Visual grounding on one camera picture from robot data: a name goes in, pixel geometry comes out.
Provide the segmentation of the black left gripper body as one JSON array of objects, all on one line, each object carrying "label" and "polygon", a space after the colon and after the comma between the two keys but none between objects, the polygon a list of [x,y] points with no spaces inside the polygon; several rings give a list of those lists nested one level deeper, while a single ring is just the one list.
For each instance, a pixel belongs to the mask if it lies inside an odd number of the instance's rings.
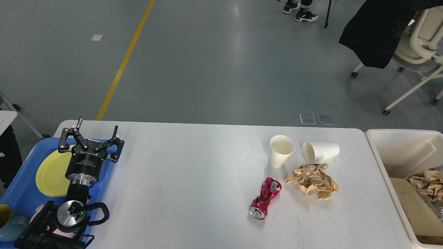
[{"label": "black left gripper body", "polygon": [[71,149],[71,159],[68,164],[65,177],[70,180],[83,178],[89,183],[96,183],[100,180],[104,160],[108,153],[105,149],[98,152],[94,151],[93,146],[88,146],[84,151],[81,145],[75,145]]}]

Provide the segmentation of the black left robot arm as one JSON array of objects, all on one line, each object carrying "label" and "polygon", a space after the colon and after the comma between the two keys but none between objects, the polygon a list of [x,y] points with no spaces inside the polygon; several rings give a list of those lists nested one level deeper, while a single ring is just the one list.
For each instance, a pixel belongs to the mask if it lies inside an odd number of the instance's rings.
[{"label": "black left robot arm", "polygon": [[48,201],[36,217],[18,236],[14,247],[19,249],[85,249],[94,236],[85,234],[87,227],[101,225],[109,217],[109,209],[103,202],[89,203],[90,190],[99,182],[106,160],[116,163],[120,159],[125,142],[115,126],[112,137],[104,142],[85,139],[80,133],[83,118],[76,126],[62,131],[57,151],[69,153],[65,170],[69,181],[62,204]]}]

